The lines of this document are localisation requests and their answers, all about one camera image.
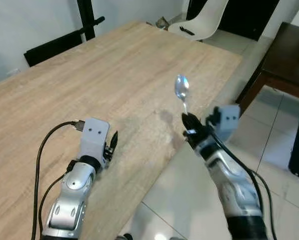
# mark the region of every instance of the spoon handle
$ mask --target spoon handle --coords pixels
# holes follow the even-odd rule
[[[185,102],[185,101],[183,101],[183,106],[184,106],[184,113],[185,113],[186,115],[188,115],[188,106],[186,105],[186,102]]]

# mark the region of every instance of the wooden table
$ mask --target wooden table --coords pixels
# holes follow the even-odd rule
[[[0,82],[0,240],[30,238],[35,161],[46,133],[88,117],[119,134],[110,167],[91,191],[80,239],[113,240],[183,143],[176,75],[188,77],[189,110],[199,116],[240,61],[133,22]],[[47,142],[39,198],[78,153],[80,136],[68,127]],[[46,199],[44,221],[59,190]]]
[[[299,26],[281,24],[273,43],[236,100],[241,114],[264,85],[299,98]]]

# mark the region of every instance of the cable connector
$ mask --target cable connector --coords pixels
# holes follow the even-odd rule
[[[85,121],[78,120],[75,122],[74,127],[77,131],[83,132],[84,125],[85,125]]]

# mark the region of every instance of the robotic arm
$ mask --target robotic arm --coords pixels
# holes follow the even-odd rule
[[[236,105],[216,107],[202,125],[191,113],[182,114],[184,135],[194,151],[202,156],[214,181],[234,240],[267,240],[266,226],[256,188],[246,171],[216,143],[212,134],[226,141],[238,126],[240,109]]]
[[[117,145],[118,133],[106,146],[108,122],[88,118],[80,121],[82,131],[78,161],[61,181],[61,191],[52,205],[42,240],[77,240],[82,231],[87,198],[96,174],[107,167]]]

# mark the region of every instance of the black wire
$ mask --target black wire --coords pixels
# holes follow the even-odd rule
[[[264,187],[266,188],[266,192],[268,195],[268,202],[269,202],[269,217],[270,217],[270,229],[271,229],[271,234],[273,235],[273,239],[277,240],[276,233],[275,233],[275,228],[274,228],[274,217],[273,217],[273,202],[272,202],[272,195],[269,186],[265,182],[265,180],[256,172],[251,170],[253,174],[255,174],[261,182],[264,184]]]
[[[258,182],[255,179],[255,176],[253,175],[252,171],[243,163],[241,162],[225,145],[224,143],[219,139],[219,137],[216,135],[216,133],[214,132],[214,129],[209,125],[206,124],[207,127],[209,128],[209,133],[210,135],[213,137],[213,139],[215,140],[215,142],[235,161],[238,163],[238,165],[240,165],[249,175],[251,181],[253,182],[254,186],[255,186],[255,190],[258,196],[258,201],[259,201],[259,208],[260,211],[263,213],[263,199],[262,199],[262,194],[261,194],[261,190],[259,187]]]
[[[40,235],[42,235],[43,232],[43,222],[42,222],[42,209],[43,209],[43,205],[44,205],[44,201],[47,197],[47,195],[49,194],[49,191],[52,189],[52,187],[59,181],[61,180],[66,173],[64,173],[62,176],[60,176],[59,178],[57,178],[55,181],[52,182],[51,185],[49,185],[49,187],[47,188],[46,192],[44,193],[41,201],[40,201],[40,205],[39,205],[39,209],[38,209],[38,225],[39,225],[39,232]]]
[[[31,231],[31,240],[35,240],[36,237],[36,228],[37,228],[37,221],[38,221],[38,195],[39,195],[39,180],[40,180],[40,161],[41,155],[44,148],[45,143],[49,139],[49,137],[59,128],[66,126],[66,125],[75,125],[75,121],[66,121],[63,122],[52,130],[48,132],[48,134],[43,139],[42,143],[40,144],[37,158],[36,158],[36,170],[35,170],[35,185],[34,185],[34,204],[33,204],[33,224],[32,224],[32,231]]]

